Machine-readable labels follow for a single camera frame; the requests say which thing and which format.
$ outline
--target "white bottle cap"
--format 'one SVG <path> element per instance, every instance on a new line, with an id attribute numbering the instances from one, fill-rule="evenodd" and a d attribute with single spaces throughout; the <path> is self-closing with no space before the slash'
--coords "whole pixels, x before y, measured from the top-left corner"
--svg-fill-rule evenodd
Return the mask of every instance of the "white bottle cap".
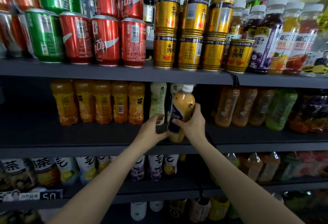
<path id="1" fill-rule="evenodd" d="M 183 87 L 182 87 L 182 90 L 184 92 L 188 92 L 188 93 L 191 93 L 194 89 L 194 86 L 192 84 L 184 84 Z"/>
<path id="2" fill-rule="evenodd" d="M 265 12 L 266 5 L 253 6 L 251 12 Z"/>
<path id="3" fill-rule="evenodd" d="M 300 10 L 302 10 L 303 7 L 304 7 L 303 2 L 291 1 L 291 2 L 287 3 L 287 5 L 285 6 L 285 10 L 289 10 L 289 9 L 300 9 Z"/>
<path id="4" fill-rule="evenodd" d="M 316 4 L 316 5 L 305 6 L 302 12 L 321 12 L 322 10 L 323 10 L 323 5 Z"/>
<path id="5" fill-rule="evenodd" d="M 268 0 L 267 7 L 272 5 L 286 5 L 287 0 Z"/>
<path id="6" fill-rule="evenodd" d="M 245 8 L 246 7 L 246 2 L 244 1 L 236 1 L 234 4 L 234 8 Z"/>
<path id="7" fill-rule="evenodd" d="M 246 8 L 246 9 L 243 11 L 243 14 L 248 15 L 248 14 L 249 14 L 249 11 L 250 11 L 250 9 Z"/>

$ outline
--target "person photo on label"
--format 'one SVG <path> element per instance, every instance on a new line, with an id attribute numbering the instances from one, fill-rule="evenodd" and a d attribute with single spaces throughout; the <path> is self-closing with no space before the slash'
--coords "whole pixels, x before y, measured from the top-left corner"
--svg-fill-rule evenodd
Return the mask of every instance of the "person photo on label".
<path id="1" fill-rule="evenodd" d="M 328 63 L 328 58 L 327 57 L 328 57 L 328 51 L 324 51 L 323 54 L 322 54 L 322 57 L 316 59 L 316 61 L 314 62 L 314 66 L 317 66 L 317 65 L 326 66 L 327 63 Z"/>
<path id="2" fill-rule="evenodd" d="M 134 163 L 159 141 L 167 138 L 166 131 L 156 133 L 156 123 L 164 118 L 156 114 L 143 123 L 134 141 L 88 185 L 80 190 L 47 224 L 100 223 Z M 205 136 L 205 119 L 200 105 L 188 122 L 174 119 L 191 145 L 203 158 L 212 175 L 224 191 L 245 224 L 304 224 L 284 204 L 250 179 Z"/>

